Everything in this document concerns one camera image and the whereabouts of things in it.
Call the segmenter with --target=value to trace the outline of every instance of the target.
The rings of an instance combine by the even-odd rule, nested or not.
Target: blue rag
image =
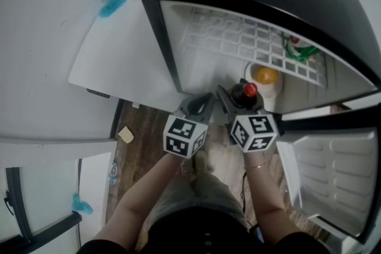
[[[77,193],[73,195],[73,204],[71,209],[76,212],[84,212],[91,215],[93,213],[93,208],[85,201],[81,201],[81,198]]]
[[[107,0],[106,4],[101,8],[99,16],[102,18],[109,17],[118,10],[127,0]]]

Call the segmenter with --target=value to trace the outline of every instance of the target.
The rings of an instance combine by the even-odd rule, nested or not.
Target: cabinet door
[[[379,210],[380,114],[375,106],[278,122],[293,207],[362,243]]]

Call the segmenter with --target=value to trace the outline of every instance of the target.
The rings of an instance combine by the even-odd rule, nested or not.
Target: wire shelf
[[[324,52],[305,62],[297,62],[285,50],[285,35],[288,34],[252,19],[205,8],[193,8],[184,48],[192,47],[257,62],[326,87]]]

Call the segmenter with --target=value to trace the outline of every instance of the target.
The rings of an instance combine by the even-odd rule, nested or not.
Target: mini fridge
[[[275,114],[342,103],[381,89],[381,52],[359,0],[142,2],[180,92],[228,89],[245,78],[251,63],[282,75],[281,92],[265,100],[265,109]],[[291,37],[319,52],[295,60],[288,50]],[[294,189],[293,206],[360,242],[378,212],[378,122],[372,117],[379,113],[375,107],[342,114],[346,117],[329,115],[318,123],[316,118],[279,125],[277,145]]]

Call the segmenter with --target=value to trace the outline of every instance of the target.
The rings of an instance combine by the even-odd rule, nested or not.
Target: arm
[[[182,160],[181,157],[170,153],[163,156],[124,194],[110,220],[95,239],[111,240],[132,252],[143,222],[176,175]]]
[[[255,216],[266,242],[276,244],[287,235],[299,232],[286,215],[280,190],[266,165],[250,169],[265,163],[262,154],[245,153],[244,160]]]

